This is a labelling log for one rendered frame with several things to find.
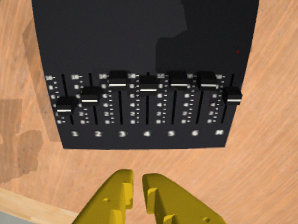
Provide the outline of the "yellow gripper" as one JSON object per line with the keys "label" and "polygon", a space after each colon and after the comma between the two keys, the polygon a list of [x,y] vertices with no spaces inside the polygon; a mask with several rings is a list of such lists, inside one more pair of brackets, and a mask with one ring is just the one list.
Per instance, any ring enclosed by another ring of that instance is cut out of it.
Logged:
{"label": "yellow gripper", "polygon": [[[72,224],[125,224],[126,209],[133,208],[133,178],[131,169],[114,172]],[[156,224],[226,224],[219,214],[164,175],[144,174],[142,185],[147,214],[155,215]]]}

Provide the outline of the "black lighting desk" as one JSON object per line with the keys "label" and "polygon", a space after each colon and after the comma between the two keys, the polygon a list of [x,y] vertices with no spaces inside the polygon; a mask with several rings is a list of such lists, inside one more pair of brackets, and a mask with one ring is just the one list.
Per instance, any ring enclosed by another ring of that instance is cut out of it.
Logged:
{"label": "black lighting desk", "polygon": [[259,1],[31,0],[63,149],[225,148]]}

